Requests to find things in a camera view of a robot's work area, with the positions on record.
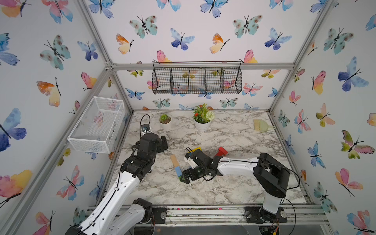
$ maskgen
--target pink butterfly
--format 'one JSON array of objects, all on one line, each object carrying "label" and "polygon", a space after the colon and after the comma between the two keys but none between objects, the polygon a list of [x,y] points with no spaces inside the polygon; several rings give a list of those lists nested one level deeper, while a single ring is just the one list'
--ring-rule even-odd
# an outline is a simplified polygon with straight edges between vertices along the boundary
[{"label": "pink butterfly", "polygon": [[61,17],[65,16],[67,20],[72,22],[73,14],[66,8],[68,5],[68,0],[42,0],[42,3],[46,6],[50,6],[50,16],[54,19],[56,23],[61,24]]},{"label": "pink butterfly", "polygon": [[64,179],[68,181],[68,184],[62,187],[56,195],[61,196],[62,198],[65,198],[65,196],[68,194],[68,200],[74,200],[77,197],[76,189],[78,186],[83,185],[84,177],[78,175],[80,174],[80,170],[78,169],[78,166],[74,168],[72,172],[72,178],[71,180],[68,179],[67,176],[65,176],[67,179]]},{"label": "pink butterfly", "polygon": [[290,103],[293,103],[296,106],[296,102],[300,99],[300,95],[295,97],[295,91],[292,91],[288,99],[290,100]]},{"label": "pink butterfly", "polygon": [[47,219],[47,217],[42,212],[38,212],[35,215],[36,222],[38,224],[44,224],[44,226],[41,227],[35,233],[33,233],[33,235],[49,235],[50,232],[52,232],[51,222],[52,222],[52,217],[55,213],[52,211],[50,219]]},{"label": "pink butterfly", "polygon": [[250,94],[251,96],[257,95],[256,91],[259,91],[263,86],[255,86],[255,83],[250,86],[248,83],[244,84],[244,90],[241,92],[242,95]]},{"label": "pink butterfly", "polygon": [[356,182],[356,181],[352,181],[352,182],[349,183],[350,172],[349,172],[349,170],[347,170],[345,168],[341,169],[341,173],[336,171],[335,177],[339,181],[339,184],[342,184],[342,186],[345,187],[345,189],[349,192],[350,197],[351,197],[351,195],[354,196],[354,194],[352,194],[352,192],[350,192],[349,188],[360,189],[360,190],[363,189],[363,185]]},{"label": "pink butterfly", "polygon": [[298,117],[295,117],[294,123],[298,124],[298,132],[300,134],[303,133],[303,130],[311,130],[309,125],[305,122],[305,120],[308,119],[308,117],[304,118],[304,111],[300,111]]}]

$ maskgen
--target teal butterfly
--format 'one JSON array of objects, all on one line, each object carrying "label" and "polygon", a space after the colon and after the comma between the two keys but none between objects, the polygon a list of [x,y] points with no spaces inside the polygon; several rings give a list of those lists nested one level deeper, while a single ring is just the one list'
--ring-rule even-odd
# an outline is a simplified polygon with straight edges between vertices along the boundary
[{"label": "teal butterfly", "polygon": [[230,99],[220,100],[219,102],[222,104],[223,108],[226,108],[227,106],[234,107],[236,105],[237,100],[238,100],[238,98],[231,99],[231,100]]},{"label": "teal butterfly", "polygon": [[170,99],[159,99],[159,100],[153,100],[153,103],[157,106],[157,108],[162,108],[162,106],[166,106],[166,107],[169,107],[170,106],[170,103],[169,103]]},{"label": "teal butterfly", "polygon": [[248,21],[248,18],[249,18],[249,15],[247,16],[244,16],[244,19],[246,20],[246,22],[244,23],[244,21],[242,20],[234,20],[232,22],[232,24],[236,27],[235,29],[235,34],[237,35],[238,38],[241,38],[241,36],[243,36],[244,32],[248,33],[249,34],[252,34],[254,35],[258,29],[258,24],[256,24],[257,22],[261,21],[262,19],[262,15],[258,15],[258,16],[255,16],[253,17],[252,19],[250,19]]},{"label": "teal butterfly", "polygon": [[138,36],[140,36],[140,38],[145,37],[145,32],[146,34],[148,34],[147,32],[149,32],[152,35],[157,34],[158,27],[155,24],[153,24],[157,22],[157,17],[155,15],[149,16],[145,19],[145,21],[142,16],[141,18],[137,18],[139,18],[142,23],[138,20],[130,20],[129,24],[132,25],[133,28],[135,28],[135,32]]}]

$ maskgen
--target butterfly wallpaper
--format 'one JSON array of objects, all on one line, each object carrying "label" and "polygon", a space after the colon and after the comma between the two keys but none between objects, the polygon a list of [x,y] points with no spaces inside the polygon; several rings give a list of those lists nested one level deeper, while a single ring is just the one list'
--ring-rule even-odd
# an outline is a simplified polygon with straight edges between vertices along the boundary
[{"label": "butterfly wallpaper", "polygon": [[[311,13],[322,10],[323,3],[317,0]],[[284,98],[274,109],[285,146],[302,173],[301,185],[322,205],[338,235],[376,231],[369,188],[376,177],[376,47],[366,46],[376,36],[376,2],[360,3],[344,0],[332,9],[285,89],[278,89]]]}]

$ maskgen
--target blue butterfly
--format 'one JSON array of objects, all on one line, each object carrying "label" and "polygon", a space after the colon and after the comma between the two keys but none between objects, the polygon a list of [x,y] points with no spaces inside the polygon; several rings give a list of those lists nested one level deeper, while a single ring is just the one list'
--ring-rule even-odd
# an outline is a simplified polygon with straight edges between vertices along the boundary
[{"label": "blue butterfly", "polygon": [[137,98],[139,100],[142,100],[141,95],[143,95],[144,92],[137,92],[137,90],[136,91],[132,91],[132,90],[130,90],[128,88],[126,88],[126,90],[130,93],[130,94],[128,94],[129,98],[133,98],[134,97],[134,98]]},{"label": "blue butterfly", "polygon": [[318,164],[324,168],[325,165],[323,163],[323,161],[321,160],[320,156],[321,154],[318,155],[318,144],[317,144],[317,141],[315,143],[315,145],[313,146],[313,149],[311,147],[308,148],[308,153],[311,155],[312,157],[312,160],[311,160],[311,164],[312,166],[316,166],[316,162],[318,162]]},{"label": "blue butterfly", "polygon": [[288,135],[288,138],[287,138],[287,140],[285,140],[285,142],[286,142],[287,148],[290,150],[290,153],[292,153],[293,155],[295,155],[295,151],[294,151],[294,149],[292,147],[293,144],[291,142],[291,135]]},{"label": "blue butterfly", "polygon": [[225,3],[228,2],[228,0],[204,0],[206,3],[202,4],[201,12],[207,12],[209,10],[209,13],[212,11],[214,18],[217,18],[221,16],[221,12],[218,8],[221,8]]},{"label": "blue butterfly", "polygon": [[103,11],[103,14],[107,16],[107,18],[110,19],[114,17],[112,12],[108,8],[110,8],[114,4],[115,0],[90,0],[90,1],[93,3],[89,5],[89,8],[92,13],[98,13],[100,9],[100,13],[102,14],[102,11]]},{"label": "blue butterfly", "polygon": [[89,195],[90,196],[94,196],[95,195],[96,198],[97,198],[97,200],[98,200],[100,190],[103,188],[104,184],[105,184],[105,176],[102,174],[101,177],[100,177],[99,183],[97,182],[95,189],[93,189],[89,193]]},{"label": "blue butterfly", "polygon": [[157,108],[162,108],[162,106],[166,106],[166,107],[169,107],[170,106],[170,103],[169,103],[170,99],[159,99],[159,100],[153,100],[153,103],[157,106]]},{"label": "blue butterfly", "polygon": [[351,83],[355,87],[365,87],[368,86],[369,82],[356,76],[359,72],[360,69],[356,71],[356,57],[354,56],[350,63],[346,66],[347,67],[347,72],[339,72],[338,73],[338,80],[340,81],[345,81],[342,85],[342,90],[344,91],[349,91],[351,90]]},{"label": "blue butterfly", "polygon": [[9,50],[9,48],[7,48],[9,40],[8,35],[9,33],[0,34],[0,60],[10,65],[16,65],[17,62],[20,61],[19,59],[17,59],[17,56],[8,52],[4,52],[6,50]]},{"label": "blue butterfly", "polygon": [[94,42],[89,45],[87,42],[86,44],[83,42],[78,41],[77,44],[81,47],[81,49],[86,52],[85,59],[87,61],[91,61],[91,57],[93,56],[94,59],[98,59],[98,54],[94,52],[96,50]]},{"label": "blue butterfly", "polygon": [[321,9],[324,7],[326,0],[319,0],[320,3],[313,4],[310,12],[317,12],[319,13]]},{"label": "blue butterfly", "polygon": [[277,89],[275,89],[274,87],[271,88],[271,91],[273,93],[269,94],[268,97],[275,97],[278,94]]},{"label": "blue butterfly", "polygon": [[252,105],[244,104],[245,109],[259,109],[259,107],[254,107]]},{"label": "blue butterfly", "polygon": [[214,94],[214,93],[207,93],[204,89],[202,89],[201,87],[199,87],[199,90],[200,90],[200,94],[199,94],[199,97],[206,97],[208,100],[211,99],[211,95]]},{"label": "blue butterfly", "polygon": [[184,37],[184,34],[182,33],[181,35],[176,31],[174,30],[173,28],[170,29],[171,33],[172,33],[172,37],[175,38],[175,41],[171,42],[171,45],[173,47],[178,47],[180,46],[181,49],[183,51],[187,50],[188,49],[188,45],[187,43],[191,43],[193,42],[194,40],[194,36],[189,36],[189,37]]},{"label": "blue butterfly", "polygon": [[9,116],[5,119],[3,125],[0,125],[0,152],[10,147],[9,139],[12,137],[16,140],[25,138],[25,128],[15,128],[21,123],[21,112],[14,108]]},{"label": "blue butterfly", "polygon": [[192,110],[192,109],[194,109],[194,108],[188,108],[188,106],[184,106],[182,104],[179,104],[179,108],[181,108],[182,110],[186,110],[186,109]]},{"label": "blue butterfly", "polygon": [[226,108],[227,106],[231,106],[231,107],[234,107],[236,105],[236,101],[238,100],[238,98],[235,98],[235,99],[227,99],[227,100],[220,100],[219,102],[222,104],[221,106],[223,108]]},{"label": "blue butterfly", "polygon": [[289,41],[292,36],[287,36],[287,37],[281,37],[281,35],[284,33],[277,33],[277,31],[274,28],[270,29],[270,35],[269,37],[271,38],[269,41],[265,42],[266,47],[273,46],[273,50],[278,50],[281,48],[280,43],[285,43]]}]

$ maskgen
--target marble countertop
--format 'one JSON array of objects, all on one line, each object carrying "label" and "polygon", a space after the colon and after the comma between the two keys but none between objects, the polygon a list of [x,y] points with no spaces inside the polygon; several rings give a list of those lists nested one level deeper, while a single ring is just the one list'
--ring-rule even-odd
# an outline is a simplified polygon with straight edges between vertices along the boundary
[{"label": "marble countertop", "polygon": [[[159,116],[165,113],[172,117],[170,130],[164,130],[159,123]],[[214,113],[215,119],[206,132],[195,129],[193,113],[190,111],[134,113],[111,183],[118,177],[121,164],[131,155],[131,146],[139,140],[139,122],[143,115],[151,116],[150,126],[153,133],[166,136],[168,150],[157,154],[152,172],[144,177],[124,205],[132,204],[139,197],[157,205],[263,202],[265,191],[254,177],[226,175],[217,176],[208,182],[201,178],[190,184],[180,182],[177,177],[170,155],[175,154],[182,171],[188,169],[189,164],[183,159],[187,153],[186,146],[191,149],[201,147],[210,157],[218,152],[219,147],[229,152],[226,155],[229,158],[253,158],[265,152],[291,169],[275,131],[260,133],[253,128],[253,119],[259,118],[271,124],[265,111]],[[148,117],[145,117],[143,124],[148,122]],[[296,178],[291,173],[288,186],[296,185]],[[292,203],[306,202],[299,187],[288,190],[286,198]]]}]

